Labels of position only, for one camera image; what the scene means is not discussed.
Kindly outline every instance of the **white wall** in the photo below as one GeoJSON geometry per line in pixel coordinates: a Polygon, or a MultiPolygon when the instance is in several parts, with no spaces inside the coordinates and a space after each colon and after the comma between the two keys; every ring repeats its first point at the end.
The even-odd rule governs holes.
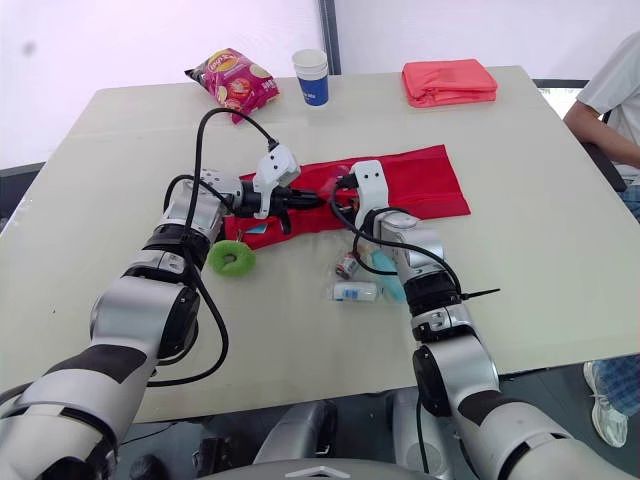
{"type": "Polygon", "coordinates": [[[0,0],[0,169],[46,161],[98,89],[190,81],[226,47],[293,76],[321,45],[316,0],[0,0]]]}
{"type": "Polygon", "coordinates": [[[589,79],[640,29],[638,0],[335,0],[343,73],[477,58],[533,78],[589,79]]]}

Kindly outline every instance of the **red cloth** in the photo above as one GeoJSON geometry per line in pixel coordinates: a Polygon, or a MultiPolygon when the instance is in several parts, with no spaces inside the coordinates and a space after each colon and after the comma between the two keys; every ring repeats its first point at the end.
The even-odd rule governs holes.
{"type": "Polygon", "coordinates": [[[407,63],[402,82],[413,107],[489,102],[496,99],[498,88],[475,59],[407,63]]]}
{"type": "MultiPolygon", "coordinates": [[[[385,155],[382,157],[360,157],[335,162],[303,165],[302,173],[291,187],[313,190],[328,200],[336,182],[336,177],[346,175],[351,165],[361,160],[378,159],[389,186],[389,205],[407,209],[421,219],[468,215],[470,212],[462,196],[456,174],[451,168],[444,145],[414,150],[413,152],[385,155]]],[[[250,180],[254,174],[244,175],[242,180],[250,180]]],[[[338,203],[348,204],[357,196],[355,190],[339,191],[338,203]]],[[[284,235],[277,218],[258,220],[255,218],[225,218],[226,238],[237,238],[238,231],[267,225],[263,234],[243,235],[242,241],[251,248],[261,248],[300,235],[323,230],[344,228],[331,211],[329,204],[313,210],[289,210],[291,234],[284,235]]]]}

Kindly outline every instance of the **sneaker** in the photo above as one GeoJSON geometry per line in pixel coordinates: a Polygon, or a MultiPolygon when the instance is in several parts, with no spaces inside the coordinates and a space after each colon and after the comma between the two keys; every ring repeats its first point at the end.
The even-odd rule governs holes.
{"type": "Polygon", "coordinates": [[[591,420],[596,432],[612,447],[622,447],[627,441],[627,416],[613,408],[606,396],[598,393],[593,374],[593,362],[586,362],[582,367],[582,372],[587,385],[593,392],[592,397],[595,399],[591,420]]]}

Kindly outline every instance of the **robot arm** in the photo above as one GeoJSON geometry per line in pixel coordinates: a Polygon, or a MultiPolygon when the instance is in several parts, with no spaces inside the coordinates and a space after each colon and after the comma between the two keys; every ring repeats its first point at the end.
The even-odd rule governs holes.
{"type": "Polygon", "coordinates": [[[444,258],[434,230],[388,207],[380,162],[354,165],[364,224],[393,259],[412,314],[413,365],[425,409],[452,417],[479,478],[486,480],[630,479],[575,440],[536,407],[504,396],[498,375],[456,285],[442,262],[389,243],[415,245],[444,258]]]}
{"type": "MultiPolygon", "coordinates": [[[[200,186],[187,241],[193,181],[182,182],[146,245],[96,301],[90,346],[50,368],[23,393],[16,392],[22,395],[0,418],[0,478],[111,476],[118,446],[156,367],[193,345],[200,304],[196,279],[223,217],[231,211],[264,214],[265,192],[267,215],[324,203],[311,192],[287,187],[297,163],[286,147],[277,145],[268,159],[272,163],[261,161],[256,176],[277,185],[258,192],[252,182],[202,171],[202,181],[222,198],[200,186]],[[273,164],[287,168],[274,174],[273,164]]],[[[224,360],[223,352],[217,363],[224,360]]]]}

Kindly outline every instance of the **blue and white cup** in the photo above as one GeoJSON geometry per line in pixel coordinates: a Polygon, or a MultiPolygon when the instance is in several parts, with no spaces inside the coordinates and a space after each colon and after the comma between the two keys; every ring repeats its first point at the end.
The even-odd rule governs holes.
{"type": "Polygon", "coordinates": [[[329,100],[327,54],[322,50],[308,48],[294,53],[291,59],[304,101],[313,107],[327,103],[329,100]]]}

